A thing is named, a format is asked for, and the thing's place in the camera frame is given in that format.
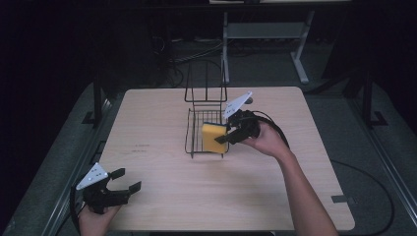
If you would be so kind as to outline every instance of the yellow sponge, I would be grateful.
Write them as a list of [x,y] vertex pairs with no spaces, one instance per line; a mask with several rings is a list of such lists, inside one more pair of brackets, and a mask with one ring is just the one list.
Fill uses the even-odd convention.
[[203,150],[225,153],[226,144],[219,144],[215,138],[226,135],[226,127],[223,125],[205,123],[202,127],[203,132]]

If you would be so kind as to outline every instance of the dark wall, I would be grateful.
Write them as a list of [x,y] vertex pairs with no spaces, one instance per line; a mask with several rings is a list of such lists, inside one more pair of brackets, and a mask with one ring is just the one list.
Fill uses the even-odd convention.
[[3,231],[92,71],[67,6],[2,1],[0,24]]
[[348,11],[323,77],[369,72],[417,134],[417,2],[360,2]]

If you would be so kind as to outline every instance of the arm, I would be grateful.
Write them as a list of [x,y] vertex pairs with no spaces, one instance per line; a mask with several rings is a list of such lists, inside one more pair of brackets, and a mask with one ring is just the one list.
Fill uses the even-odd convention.
[[121,206],[111,206],[104,209],[104,214],[94,213],[89,206],[83,208],[79,215],[80,231],[82,236],[103,236],[114,215]]
[[249,138],[242,143],[278,161],[297,235],[337,235],[328,212],[304,175],[294,153],[272,127],[263,122],[260,122],[260,126],[261,133],[257,138]]

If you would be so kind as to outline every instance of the human hand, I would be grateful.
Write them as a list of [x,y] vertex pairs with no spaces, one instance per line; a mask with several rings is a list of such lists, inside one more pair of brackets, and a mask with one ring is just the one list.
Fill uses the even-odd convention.
[[94,213],[92,208],[86,206],[79,215],[80,232],[82,236],[103,236],[114,215],[121,206],[111,206],[104,209],[104,214]]
[[288,154],[292,155],[291,150],[282,140],[278,132],[269,124],[260,121],[261,132],[257,138],[248,138],[241,143],[257,149],[263,154],[275,157],[278,161]]

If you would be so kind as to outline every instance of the tabletop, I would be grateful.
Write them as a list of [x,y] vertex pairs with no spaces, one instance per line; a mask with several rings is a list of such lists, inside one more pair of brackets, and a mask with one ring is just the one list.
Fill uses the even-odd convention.
[[[209,88],[216,93],[219,88]],[[291,150],[338,230],[354,227],[343,195],[304,95],[298,88],[227,88],[232,100],[252,91],[242,108],[270,116],[284,132]],[[204,93],[200,88],[195,94]],[[120,106],[100,164],[108,171],[125,167],[126,175],[110,190],[142,181],[113,219],[110,229],[131,231],[273,231],[293,230],[281,170],[276,160],[251,147],[230,146],[221,157],[198,153],[184,144],[188,111],[183,88],[128,90]]]

